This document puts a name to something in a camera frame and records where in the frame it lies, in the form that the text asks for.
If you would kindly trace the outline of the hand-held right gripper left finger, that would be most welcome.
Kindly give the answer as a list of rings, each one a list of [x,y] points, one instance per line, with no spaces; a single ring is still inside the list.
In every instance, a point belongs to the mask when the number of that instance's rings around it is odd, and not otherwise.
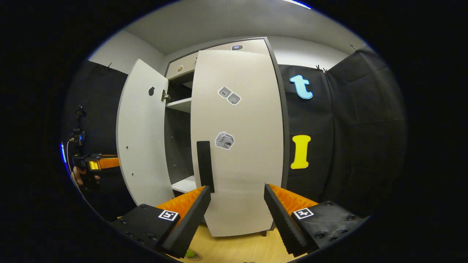
[[[110,226],[140,246],[184,258],[211,201],[202,186],[157,206],[140,204]]]

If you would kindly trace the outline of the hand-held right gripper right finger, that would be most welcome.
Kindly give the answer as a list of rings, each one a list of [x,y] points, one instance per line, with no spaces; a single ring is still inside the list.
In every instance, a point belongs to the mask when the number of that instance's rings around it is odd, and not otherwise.
[[[337,243],[367,221],[333,201],[318,203],[270,183],[264,200],[286,251],[295,257]]]

